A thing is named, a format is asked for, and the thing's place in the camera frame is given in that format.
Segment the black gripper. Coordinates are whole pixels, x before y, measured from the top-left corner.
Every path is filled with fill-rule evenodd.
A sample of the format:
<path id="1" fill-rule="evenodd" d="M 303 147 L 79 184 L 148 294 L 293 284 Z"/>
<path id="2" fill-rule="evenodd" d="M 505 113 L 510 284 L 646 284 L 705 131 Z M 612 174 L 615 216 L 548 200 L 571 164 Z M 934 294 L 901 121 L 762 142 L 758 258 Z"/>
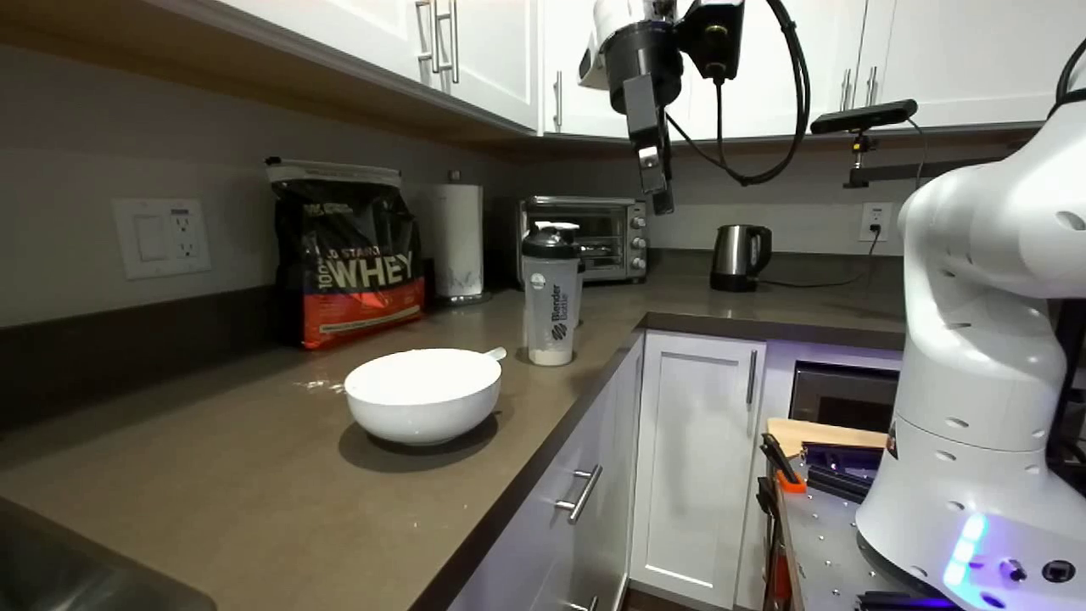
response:
<path id="1" fill-rule="evenodd" d="M 683 53 L 675 26 L 664 20 L 638 20 L 615 31 L 599 43 L 612 109 L 625 115 L 638 148 L 638 176 L 654 213 L 672 209 L 672 176 L 662 113 L 683 90 Z"/>

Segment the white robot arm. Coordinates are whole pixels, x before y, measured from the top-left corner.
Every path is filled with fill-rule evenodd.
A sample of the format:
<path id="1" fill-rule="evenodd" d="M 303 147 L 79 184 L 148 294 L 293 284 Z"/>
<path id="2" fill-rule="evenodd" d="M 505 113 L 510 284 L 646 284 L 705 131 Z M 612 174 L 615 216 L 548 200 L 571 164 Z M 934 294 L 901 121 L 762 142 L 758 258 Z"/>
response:
<path id="1" fill-rule="evenodd" d="M 1047 467 L 1069 373 L 1047 301 L 1086 294 L 1086 94 L 900 209 L 905 345 L 856 529 L 965 611 L 1086 611 L 1086 496 Z"/>

